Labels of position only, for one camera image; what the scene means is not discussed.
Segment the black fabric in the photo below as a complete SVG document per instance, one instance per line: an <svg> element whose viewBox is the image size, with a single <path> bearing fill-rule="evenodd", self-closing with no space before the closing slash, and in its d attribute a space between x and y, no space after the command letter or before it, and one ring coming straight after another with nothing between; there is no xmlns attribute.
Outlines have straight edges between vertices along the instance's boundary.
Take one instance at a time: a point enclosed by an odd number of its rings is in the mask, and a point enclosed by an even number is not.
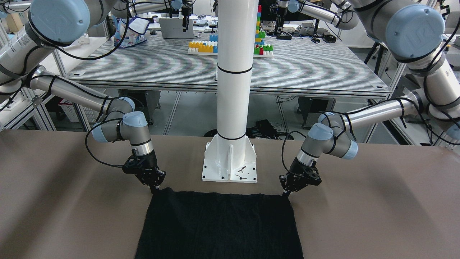
<svg viewBox="0 0 460 259"><path fill-rule="evenodd" d="M155 193L137 259L301 259L302 247L287 197Z"/></svg>

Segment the ribbed metal surface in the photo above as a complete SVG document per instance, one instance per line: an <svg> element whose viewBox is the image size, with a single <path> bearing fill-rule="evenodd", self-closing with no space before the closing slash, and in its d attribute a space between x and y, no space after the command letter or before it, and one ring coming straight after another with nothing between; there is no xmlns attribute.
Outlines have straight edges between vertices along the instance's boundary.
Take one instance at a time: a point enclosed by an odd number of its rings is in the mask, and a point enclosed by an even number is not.
<svg viewBox="0 0 460 259"><path fill-rule="evenodd" d="M147 35L137 46L110 56L83 61L69 78L85 85L114 88L216 92L217 57L188 55L190 40ZM206 40L202 34L197 40ZM279 41L274 59L254 58L253 93L384 98L388 88L342 42L314 44L308 38ZM108 41L90 57L113 48Z"/></svg>

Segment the white column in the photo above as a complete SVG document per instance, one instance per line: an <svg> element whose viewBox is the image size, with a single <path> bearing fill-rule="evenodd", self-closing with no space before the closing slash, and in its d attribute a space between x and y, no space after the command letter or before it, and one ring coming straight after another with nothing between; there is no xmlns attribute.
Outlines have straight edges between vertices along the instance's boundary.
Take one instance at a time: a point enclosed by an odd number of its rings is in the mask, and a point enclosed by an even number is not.
<svg viewBox="0 0 460 259"><path fill-rule="evenodd" d="M257 182L246 134L258 1L219 1L217 131L208 143L203 181Z"/></svg>

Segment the floor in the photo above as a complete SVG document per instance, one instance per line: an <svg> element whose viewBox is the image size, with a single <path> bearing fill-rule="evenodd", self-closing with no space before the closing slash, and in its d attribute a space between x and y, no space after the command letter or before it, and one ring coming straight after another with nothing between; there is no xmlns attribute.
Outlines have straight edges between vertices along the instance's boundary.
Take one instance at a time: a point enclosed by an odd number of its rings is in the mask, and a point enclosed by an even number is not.
<svg viewBox="0 0 460 259"><path fill-rule="evenodd" d="M369 49L355 48L352 51L364 60ZM387 71L389 76L394 75L396 63ZM375 60L371 59L368 63L374 69ZM382 80L390 84L390 77L384 74ZM298 130L304 134L308 130L301 129L302 115L297 113L298 98L290 96L252 94L249 100L249 112L247 126L253 127L256 121L267 119L273 123L278 131ZM363 99L336 99L334 111L347 112L367 105ZM149 127L151 134L154 135L186 135L203 136L206 132L217 128L217 95L212 93L196 92L171 92L163 91L160 98L160 109L154 112L154 123ZM82 131L79 123L72 123L68 118L58 121L55 113L50 114L58 130ZM33 128L32 122L26 123L29 128ZM356 129L355 135L358 142L363 141L367 128ZM302 139L300 135L294 134L295 139ZM379 124L371 143L397 144L388 130Z"/></svg>

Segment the plastic crate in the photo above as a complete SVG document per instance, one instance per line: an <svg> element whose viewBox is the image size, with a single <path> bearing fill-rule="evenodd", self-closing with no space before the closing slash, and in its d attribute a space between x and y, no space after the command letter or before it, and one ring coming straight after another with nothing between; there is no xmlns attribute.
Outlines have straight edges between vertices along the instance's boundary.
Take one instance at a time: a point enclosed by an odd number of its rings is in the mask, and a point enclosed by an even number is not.
<svg viewBox="0 0 460 259"><path fill-rule="evenodd" d="M74 105L72 104L71 101L62 99L59 103L59 106L61 106L62 110L64 110L65 115L67 115L67 118L71 122L79 122L77 113L75 112ZM90 123L96 122L96 118L98 117L99 112L91 110L90 108L83 107L83 111L86 114L86 117L88 118L88 121Z"/></svg>

